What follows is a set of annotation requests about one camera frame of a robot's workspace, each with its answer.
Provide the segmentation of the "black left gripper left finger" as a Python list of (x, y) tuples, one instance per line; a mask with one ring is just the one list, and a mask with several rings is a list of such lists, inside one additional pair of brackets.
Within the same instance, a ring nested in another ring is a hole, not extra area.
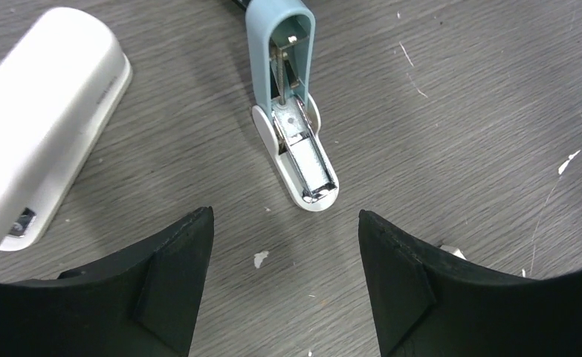
[(53, 280), (0, 283), (0, 356), (187, 356), (213, 239), (202, 207)]

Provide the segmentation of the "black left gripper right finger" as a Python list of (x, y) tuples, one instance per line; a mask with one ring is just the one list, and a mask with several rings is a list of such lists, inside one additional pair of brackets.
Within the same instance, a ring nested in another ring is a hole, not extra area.
[(358, 241), (382, 356), (582, 356), (582, 269), (502, 273), (368, 210)]

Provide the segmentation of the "white playing card box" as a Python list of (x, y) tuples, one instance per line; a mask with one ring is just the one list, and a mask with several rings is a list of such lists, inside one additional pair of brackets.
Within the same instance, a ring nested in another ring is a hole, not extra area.
[(465, 255), (463, 254), (462, 250), (457, 248), (457, 247), (453, 247), (451, 245), (441, 245), (440, 249), (443, 251), (446, 251), (447, 253), (452, 254), (455, 257), (458, 257), (460, 259), (466, 260), (467, 258), (465, 257)]

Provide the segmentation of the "small blue grey stapler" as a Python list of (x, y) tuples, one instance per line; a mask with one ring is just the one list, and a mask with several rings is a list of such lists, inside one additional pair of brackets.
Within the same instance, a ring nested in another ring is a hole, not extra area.
[(314, 14), (302, 1), (249, 1), (245, 25), (259, 136), (294, 203), (311, 212), (330, 208), (339, 180), (308, 91)]

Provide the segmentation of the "white stapler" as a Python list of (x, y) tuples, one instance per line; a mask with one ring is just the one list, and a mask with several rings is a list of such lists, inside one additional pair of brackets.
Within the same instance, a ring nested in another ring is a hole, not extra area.
[(72, 7), (42, 14), (0, 63), (0, 251), (47, 231), (132, 80), (113, 31)]

